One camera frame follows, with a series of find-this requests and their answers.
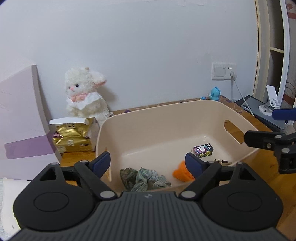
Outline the purple cartoon box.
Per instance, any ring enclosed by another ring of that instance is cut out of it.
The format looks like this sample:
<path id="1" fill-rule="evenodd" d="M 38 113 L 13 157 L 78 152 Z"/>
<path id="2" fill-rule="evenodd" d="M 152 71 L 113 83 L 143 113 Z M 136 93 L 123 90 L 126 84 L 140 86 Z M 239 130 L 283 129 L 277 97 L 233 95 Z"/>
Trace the purple cartoon box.
<path id="1" fill-rule="evenodd" d="M 203 144 L 199 146 L 194 146 L 192 148 L 192 154 L 197 156 L 198 158 L 211 156 L 214 151 L 214 148 L 211 144 Z"/>

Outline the grey laptop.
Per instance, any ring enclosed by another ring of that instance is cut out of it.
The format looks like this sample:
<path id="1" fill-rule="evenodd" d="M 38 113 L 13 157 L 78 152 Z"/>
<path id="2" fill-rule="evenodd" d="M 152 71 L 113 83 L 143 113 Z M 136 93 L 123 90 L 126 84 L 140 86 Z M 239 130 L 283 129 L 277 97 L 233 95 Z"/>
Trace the grey laptop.
<path id="1" fill-rule="evenodd" d="M 282 132 L 284 130 L 285 121 L 275 120 L 272 117 L 273 110 L 280 107 L 277 98 L 273 97 L 272 99 L 269 99 L 267 103 L 263 103 L 248 95 L 236 103 L 238 102 L 240 102 L 240 107 L 248 111 L 250 114 L 253 114 L 255 118 L 269 127 L 272 131 Z"/>

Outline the white plush sheep toy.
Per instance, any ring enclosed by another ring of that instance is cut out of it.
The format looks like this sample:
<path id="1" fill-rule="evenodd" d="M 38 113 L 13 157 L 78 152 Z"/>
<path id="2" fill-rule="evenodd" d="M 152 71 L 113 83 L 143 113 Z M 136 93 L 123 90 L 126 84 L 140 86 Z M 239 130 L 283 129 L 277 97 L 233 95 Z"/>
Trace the white plush sheep toy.
<path id="1" fill-rule="evenodd" d="M 108 105 L 98 92 L 106 84 L 106 77 L 88 67 L 71 68 L 65 73 L 67 112 L 70 116 L 95 118 L 102 124 L 110 117 Z"/>

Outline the lilac headboard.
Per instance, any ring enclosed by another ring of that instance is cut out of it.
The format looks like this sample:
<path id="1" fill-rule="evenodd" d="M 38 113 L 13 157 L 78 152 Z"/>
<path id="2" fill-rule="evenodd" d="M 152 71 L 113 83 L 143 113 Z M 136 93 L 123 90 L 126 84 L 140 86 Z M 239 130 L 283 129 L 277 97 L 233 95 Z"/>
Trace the lilac headboard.
<path id="1" fill-rule="evenodd" d="M 1 82 L 1 177 L 33 180 L 60 160 L 32 65 Z"/>

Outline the orange cloth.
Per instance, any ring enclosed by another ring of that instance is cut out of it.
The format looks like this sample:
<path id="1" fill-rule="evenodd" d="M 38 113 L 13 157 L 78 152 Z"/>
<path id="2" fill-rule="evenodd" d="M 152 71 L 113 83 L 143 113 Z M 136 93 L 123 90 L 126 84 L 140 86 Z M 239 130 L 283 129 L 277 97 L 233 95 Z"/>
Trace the orange cloth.
<path id="1" fill-rule="evenodd" d="M 182 182 L 191 182 L 195 180 L 195 178 L 186 168 L 185 160 L 180 162 L 177 169 L 173 171 L 173 177 Z"/>

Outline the white phone stand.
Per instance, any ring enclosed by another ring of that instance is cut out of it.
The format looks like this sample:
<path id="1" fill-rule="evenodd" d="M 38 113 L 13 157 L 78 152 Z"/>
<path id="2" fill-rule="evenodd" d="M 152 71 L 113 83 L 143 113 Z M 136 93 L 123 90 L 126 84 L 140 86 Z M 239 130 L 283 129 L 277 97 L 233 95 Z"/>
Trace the white phone stand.
<path id="1" fill-rule="evenodd" d="M 267 85 L 266 90 L 268 95 L 268 101 L 267 103 L 260 105 L 258 109 L 262 114 L 266 116 L 272 116 L 273 110 L 280 108 L 280 103 L 274 86 Z"/>

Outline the green plaid cloth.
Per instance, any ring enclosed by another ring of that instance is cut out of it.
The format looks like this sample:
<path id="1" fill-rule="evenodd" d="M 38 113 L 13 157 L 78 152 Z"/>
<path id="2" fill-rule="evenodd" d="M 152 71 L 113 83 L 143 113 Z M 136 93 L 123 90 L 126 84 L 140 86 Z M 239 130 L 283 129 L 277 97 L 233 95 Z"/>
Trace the green plaid cloth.
<path id="1" fill-rule="evenodd" d="M 160 188 L 171 187 L 164 175 L 159 175 L 155 170 L 141 168 L 135 179 L 135 185 L 132 187 L 132 192 L 146 192 Z"/>

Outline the grey speckled cloth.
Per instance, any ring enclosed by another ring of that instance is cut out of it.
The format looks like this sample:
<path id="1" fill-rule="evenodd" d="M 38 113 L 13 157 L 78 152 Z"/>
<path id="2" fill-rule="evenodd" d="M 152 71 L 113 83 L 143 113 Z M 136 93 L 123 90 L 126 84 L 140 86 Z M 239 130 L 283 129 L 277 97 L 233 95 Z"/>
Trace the grey speckled cloth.
<path id="1" fill-rule="evenodd" d="M 127 191 L 131 191 L 136 183 L 138 170 L 133 168 L 125 168 L 119 171 L 121 181 Z"/>

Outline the white wooden shelf frame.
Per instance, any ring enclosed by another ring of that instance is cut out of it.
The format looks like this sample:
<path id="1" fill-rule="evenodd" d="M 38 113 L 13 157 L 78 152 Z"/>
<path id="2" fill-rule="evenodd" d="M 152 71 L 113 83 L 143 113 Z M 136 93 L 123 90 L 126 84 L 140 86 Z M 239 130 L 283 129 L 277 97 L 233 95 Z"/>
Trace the white wooden shelf frame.
<path id="1" fill-rule="evenodd" d="M 266 102 L 266 85 L 276 88 L 281 108 L 293 98 L 285 95 L 290 57 L 290 29 L 285 1 L 256 0 L 258 55 L 253 97 Z"/>

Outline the beige plastic storage bin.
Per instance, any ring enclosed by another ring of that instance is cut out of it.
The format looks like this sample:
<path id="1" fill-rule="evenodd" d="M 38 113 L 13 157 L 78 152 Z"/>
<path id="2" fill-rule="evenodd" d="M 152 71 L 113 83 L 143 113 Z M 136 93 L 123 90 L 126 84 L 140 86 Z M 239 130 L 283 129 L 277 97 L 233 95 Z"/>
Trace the beige plastic storage bin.
<path id="1" fill-rule="evenodd" d="M 242 115 L 213 100 L 197 100 L 114 115 L 99 130 L 96 154 L 108 151 L 111 164 L 102 181 L 115 192 L 125 187 L 120 170 L 146 168 L 164 175 L 171 190 L 185 187 L 173 177 L 185 155 L 195 147 L 210 144 L 214 151 L 205 161 L 224 160 L 230 165 L 244 160 L 255 148 L 238 142 L 225 129 L 233 123 L 241 132 L 254 126 Z"/>

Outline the white wall switch socket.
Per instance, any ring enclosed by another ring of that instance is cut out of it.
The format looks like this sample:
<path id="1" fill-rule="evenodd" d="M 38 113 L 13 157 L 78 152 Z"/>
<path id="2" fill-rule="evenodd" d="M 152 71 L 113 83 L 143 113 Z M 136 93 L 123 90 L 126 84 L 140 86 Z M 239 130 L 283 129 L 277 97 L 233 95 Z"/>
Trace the white wall switch socket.
<path id="1" fill-rule="evenodd" d="M 231 80 L 231 72 L 236 72 L 236 64 L 212 62 L 212 80 Z"/>

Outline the blue bird figurine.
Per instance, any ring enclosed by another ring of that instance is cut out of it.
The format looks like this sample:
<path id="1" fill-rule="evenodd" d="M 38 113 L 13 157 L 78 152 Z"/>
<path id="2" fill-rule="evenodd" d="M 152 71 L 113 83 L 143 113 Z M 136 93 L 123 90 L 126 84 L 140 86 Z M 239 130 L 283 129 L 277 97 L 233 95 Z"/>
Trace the blue bird figurine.
<path id="1" fill-rule="evenodd" d="M 219 101 L 220 94 L 220 89 L 217 86 L 215 86 L 211 89 L 210 93 L 208 94 L 208 97 L 210 100 Z"/>

